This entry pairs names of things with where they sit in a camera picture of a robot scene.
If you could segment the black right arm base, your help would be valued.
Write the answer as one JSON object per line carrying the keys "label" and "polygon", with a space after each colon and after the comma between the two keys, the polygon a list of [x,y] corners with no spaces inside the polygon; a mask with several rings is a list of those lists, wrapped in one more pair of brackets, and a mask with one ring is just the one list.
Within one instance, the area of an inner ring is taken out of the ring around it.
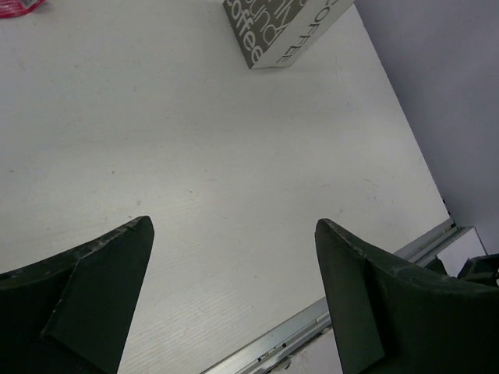
{"label": "black right arm base", "polygon": [[437,257],[424,268],[429,273],[420,281],[421,287],[449,293],[498,291],[498,254],[468,258],[455,276]]}

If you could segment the red snack packet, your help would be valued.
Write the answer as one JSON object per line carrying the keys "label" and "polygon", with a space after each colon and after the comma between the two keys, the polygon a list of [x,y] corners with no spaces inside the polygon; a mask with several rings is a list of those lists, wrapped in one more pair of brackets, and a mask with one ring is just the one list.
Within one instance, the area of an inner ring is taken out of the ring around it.
{"label": "red snack packet", "polygon": [[33,12],[44,0],[0,0],[0,18],[16,18]]}

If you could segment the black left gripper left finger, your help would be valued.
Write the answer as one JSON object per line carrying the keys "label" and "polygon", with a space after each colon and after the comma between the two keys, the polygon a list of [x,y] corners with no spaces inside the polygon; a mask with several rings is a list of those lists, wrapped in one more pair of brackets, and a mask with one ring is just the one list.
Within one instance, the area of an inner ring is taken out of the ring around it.
{"label": "black left gripper left finger", "polygon": [[1,275],[3,373],[116,373],[150,260],[148,216]]}

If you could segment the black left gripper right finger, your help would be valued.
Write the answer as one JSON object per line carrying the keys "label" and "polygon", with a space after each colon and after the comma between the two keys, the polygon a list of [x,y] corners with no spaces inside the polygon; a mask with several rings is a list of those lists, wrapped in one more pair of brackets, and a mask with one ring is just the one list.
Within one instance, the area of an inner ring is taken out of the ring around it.
{"label": "black left gripper right finger", "polygon": [[410,263],[328,219],[315,242],[343,372],[497,372],[497,287]]}

